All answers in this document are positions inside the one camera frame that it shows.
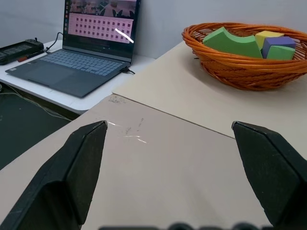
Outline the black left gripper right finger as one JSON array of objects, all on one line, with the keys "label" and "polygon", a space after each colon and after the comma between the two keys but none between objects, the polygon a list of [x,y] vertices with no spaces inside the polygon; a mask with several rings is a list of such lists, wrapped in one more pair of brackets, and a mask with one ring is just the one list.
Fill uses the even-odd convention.
[{"label": "black left gripper right finger", "polygon": [[279,133],[232,124],[245,174],[274,227],[307,225],[307,161]]}]

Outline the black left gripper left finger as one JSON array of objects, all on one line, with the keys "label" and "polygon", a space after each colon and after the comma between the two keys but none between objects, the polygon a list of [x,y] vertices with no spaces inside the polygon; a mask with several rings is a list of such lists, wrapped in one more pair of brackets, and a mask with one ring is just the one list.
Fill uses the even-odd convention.
[{"label": "black left gripper left finger", "polygon": [[2,230],[79,230],[100,174],[107,122],[73,131],[37,171],[1,223]]}]

